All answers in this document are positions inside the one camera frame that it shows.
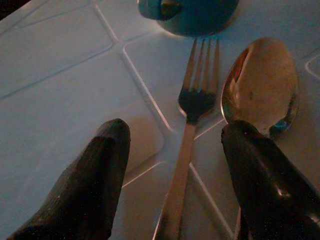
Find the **fork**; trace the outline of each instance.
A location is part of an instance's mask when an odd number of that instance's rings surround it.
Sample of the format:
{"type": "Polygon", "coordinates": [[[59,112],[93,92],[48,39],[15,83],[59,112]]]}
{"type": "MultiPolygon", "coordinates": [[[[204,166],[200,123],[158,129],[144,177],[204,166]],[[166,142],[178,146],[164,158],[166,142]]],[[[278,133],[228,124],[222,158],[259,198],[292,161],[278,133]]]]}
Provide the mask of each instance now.
{"type": "Polygon", "coordinates": [[[184,134],[162,211],[153,235],[153,240],[177,240],[180,235],[181,215],[184,206],[189,163],[192,159],[197,124],[215,106],[218,82],[219,41],[216,41],[211,74],[209,39],[204,56],[205,40],[202,40],[197,63],[195,63],[197,39],[191,49],[183,85],[179,94],[180,110],[186,115],[184,134]]]}

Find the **cup handle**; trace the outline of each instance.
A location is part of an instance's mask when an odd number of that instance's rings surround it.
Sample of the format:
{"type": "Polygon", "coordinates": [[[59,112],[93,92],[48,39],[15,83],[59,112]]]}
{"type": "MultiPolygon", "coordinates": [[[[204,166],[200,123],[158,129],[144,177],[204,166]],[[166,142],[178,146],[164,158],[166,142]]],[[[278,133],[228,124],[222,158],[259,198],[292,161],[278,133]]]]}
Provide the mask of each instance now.
{"type": "Polygon", "coordinates": [[[181,11],[174,0],[137,0],[140,14],[147,19],[169,20],[181,11]]]}

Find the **spoon bowl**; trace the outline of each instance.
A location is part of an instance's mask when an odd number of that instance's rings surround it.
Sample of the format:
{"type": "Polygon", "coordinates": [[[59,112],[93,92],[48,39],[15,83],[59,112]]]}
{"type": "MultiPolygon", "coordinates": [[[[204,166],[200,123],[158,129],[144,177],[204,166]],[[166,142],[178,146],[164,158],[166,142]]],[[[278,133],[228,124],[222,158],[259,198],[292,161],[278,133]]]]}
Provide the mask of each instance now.
{"type": "Polygon", "coordinates": [[[227,123],[244,120],[275,139],[292,124],[298,111],[298,75],[287,47],[263,37],[236,59],[221,95],[227,123]]]}

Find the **table surface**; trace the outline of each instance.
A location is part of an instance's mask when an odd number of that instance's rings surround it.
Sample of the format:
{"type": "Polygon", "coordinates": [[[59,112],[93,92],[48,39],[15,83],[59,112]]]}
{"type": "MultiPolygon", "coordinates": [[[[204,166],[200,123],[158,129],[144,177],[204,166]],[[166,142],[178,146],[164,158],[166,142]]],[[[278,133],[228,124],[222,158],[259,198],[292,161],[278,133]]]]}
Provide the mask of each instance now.
{"type": "MultiPolygon", "coordinates": [[[[282,40],[299,76],[298,115],[275,142],[320,190],[319,12],[318,0],[241,0],[211,36],[219,94],[195,138],[182,239],[232,239],[238,204],[219,97],[234,60],[260,37],[282,40]]],[[[0,239],[114,118],[129,124],[131,148],[110,239],[152,239],[183,134],[177,99],[192,43],[142,18],[134,0],[32,0],[0,21],[0,239]]]]}

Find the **blue cup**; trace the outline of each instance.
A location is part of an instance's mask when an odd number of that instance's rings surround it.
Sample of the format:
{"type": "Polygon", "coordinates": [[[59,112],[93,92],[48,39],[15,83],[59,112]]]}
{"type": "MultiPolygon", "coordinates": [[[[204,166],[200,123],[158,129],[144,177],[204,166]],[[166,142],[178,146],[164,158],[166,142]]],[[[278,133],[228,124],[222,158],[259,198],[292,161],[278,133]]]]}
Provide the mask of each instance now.
{"type": "Polygon", "coordinates": [[[182,36],[209,35],[223,29],[239,0],[138,0],[142,16],[182,36]]]}

